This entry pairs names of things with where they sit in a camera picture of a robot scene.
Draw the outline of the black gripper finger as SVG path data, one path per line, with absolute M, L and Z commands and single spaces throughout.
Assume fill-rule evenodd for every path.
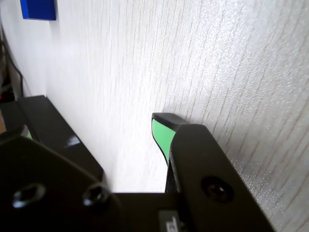
M 273 227 L 209 130 L 172 113 L 152 114 L 152 135 L 184 198 L 195 232 L 271 232 Z
M 125 226 L 105 184 L 21 128 L 0 135 L 0 229 L 123 232 Z

